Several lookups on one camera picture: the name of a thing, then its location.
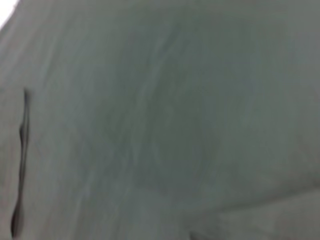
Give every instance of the gray fabric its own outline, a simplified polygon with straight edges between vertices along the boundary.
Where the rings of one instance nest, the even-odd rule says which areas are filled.
[[[12,237],[12,219],[19,202],[21,165],[25,161],[26,127],[23,90],[0,91],[0,240]]]
[[[317,9],[22,0],[0,35],[1,86],[31,94],[19,238],[318,240],[319,194],[291,203],[320,179]]]

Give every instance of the clothing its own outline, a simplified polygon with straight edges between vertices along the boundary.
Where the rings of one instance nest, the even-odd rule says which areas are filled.
[[[28,109],[21,89],[0,91],[0,239],[12,237],[26,160]]]
[[[18,238],[318,240],[318,5],[21,0],[0,34],[0,86],[30,92]]]

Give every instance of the dark crease line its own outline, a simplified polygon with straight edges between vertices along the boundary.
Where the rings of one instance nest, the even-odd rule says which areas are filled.
[[[11,234],[12,237],[16,237],[19,234],[20,218],[22,210],[22,195],[24,189],[24,180],[26,173],[26,158],[27,158],[27,147],[29,137],[29,96],[24,91],[24,114],[23,123],[20,127],[20,141],[21,141],[21,162],[19,170],[19,185],[18,185],[18,198],[15,206],[14,213],[11,220]]]

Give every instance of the gray cloth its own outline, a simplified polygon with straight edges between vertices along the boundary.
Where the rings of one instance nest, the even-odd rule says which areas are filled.
[[[19,214],[26,160],[28,126],[23,90],[0,91],[0,240],[12,237],[14,215]]]
[[[318,11],[21,0],[0,34],[0,85],[31,94],[19,238],[318,240]]]

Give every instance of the fabric fold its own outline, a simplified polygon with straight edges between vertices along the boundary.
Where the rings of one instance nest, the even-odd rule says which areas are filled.
[[[23,89],[0,90],[0,240],[19,226],[28,140],[28,103]]]

